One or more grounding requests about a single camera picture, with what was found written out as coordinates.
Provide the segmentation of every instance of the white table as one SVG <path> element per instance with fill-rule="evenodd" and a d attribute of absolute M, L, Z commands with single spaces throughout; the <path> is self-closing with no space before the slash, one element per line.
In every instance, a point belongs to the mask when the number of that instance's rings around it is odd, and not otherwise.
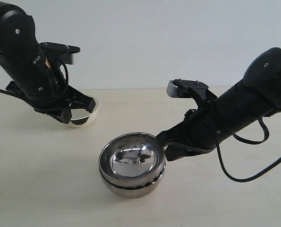
<path fill-rule="evenodd" d="M 211 88 L 220 95 L 226 87 Z M 150 195 L 123 200 L 103 184 L 101 149 L 128 132 L 158 134 L 195 102 L 165 89 L 84 91 L 99 97 L 96 120 L 72 129 L 0 95 L 0 227 L 281 227 L 281 165 L 250 183 L 221 171 L 216 151 L 167 163 Z M 259 146 L 226 140 L 223 159 L 248 177 L 281 156 L 281 114 L 265 119 L 271 137 Z M 261 139 L 257 123 L 239 133 Z"/>

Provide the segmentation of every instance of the table surface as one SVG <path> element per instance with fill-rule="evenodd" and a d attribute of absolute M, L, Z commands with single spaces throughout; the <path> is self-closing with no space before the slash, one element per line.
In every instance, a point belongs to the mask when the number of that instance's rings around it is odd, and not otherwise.
<path fill-rule="evenodd" d="M 227 87 L 213 87 L 222 94 Z M 101 181 L 98 157 L 113 138 L 157 135 L 196 108 L 165 89 L 83 91 L 99 97 L 93 123 L 70 128 L 0 94 L 0 227 L 281 227 L 281 164 L 250 183 L 222 172 L 217 152 L 168 162 L 154 192 L 136 200 L 114 195 Z M 249 177 L 281 156 L 281 114 L 265 119 L 270 139 L 259 146 L 222 143 L 235 177 Z M 254 123 L 239 135 L 263 138 Z"/>

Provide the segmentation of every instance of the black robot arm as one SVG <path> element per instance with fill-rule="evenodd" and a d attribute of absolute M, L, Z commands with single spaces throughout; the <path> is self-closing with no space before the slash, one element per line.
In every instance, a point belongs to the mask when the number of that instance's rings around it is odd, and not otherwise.
<path fill-rule="evenodd" d="M 76 46 L 39 44 L 32 16 L 18 6 L 0 2 L 0 66 L 13 79 L 7 91 L 0 92 L 20 98 L 62 123 L 70 122 L 72 109 L 91 113 L 94 99 L 68 84 L 66 64 L 74 64 L 79 52 Z"/>
<path fill-rule="evenodd" d="M 222 169 L 227 174 L 219 144 L 230 136 L 248 144 L 260 144 L 269 137 L 262 118 L 281 113 L 281 49 L 271 48 L 262 53 L 249 66 L 243 79 L 220 97 L 204 83 L 181 79 L 170 81 L 167 93 L 175 98 L 193 98 L 198 106 L 189 110 L 181 123 L 157 135 L 160 146 L 166 147 L 167 160 L 207 154 L 217 149 Z M 236 135 L 255 121 L 259 121 L 264 130 L 263 141 L 251 141 Z M 280 162 L 281 158 L 270 168 Z"/>

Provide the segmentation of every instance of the white wall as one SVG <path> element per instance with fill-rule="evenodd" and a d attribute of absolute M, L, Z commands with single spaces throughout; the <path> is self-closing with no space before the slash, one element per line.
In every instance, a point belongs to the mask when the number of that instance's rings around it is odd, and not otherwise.
<path fill-rule="evenodd" d="M 8 0 L 34 17 L 39 42 L 81 47 L 79 89 L 233 85 L 281 47 L 281 0 Z M 0 87 L 9 77 L 0 68 Z"/>

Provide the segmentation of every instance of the stainless steel bowl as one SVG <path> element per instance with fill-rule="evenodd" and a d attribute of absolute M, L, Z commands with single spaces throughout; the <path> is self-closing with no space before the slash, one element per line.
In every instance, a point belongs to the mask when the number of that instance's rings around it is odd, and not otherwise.
<path fill-rule="evenodd" d="M 162 179 L 164 150 L 151 134 L 125 134 L 104 147 L 99 170 L 112 192 L 125 198 L 140 198 L 151 193 Z"/>

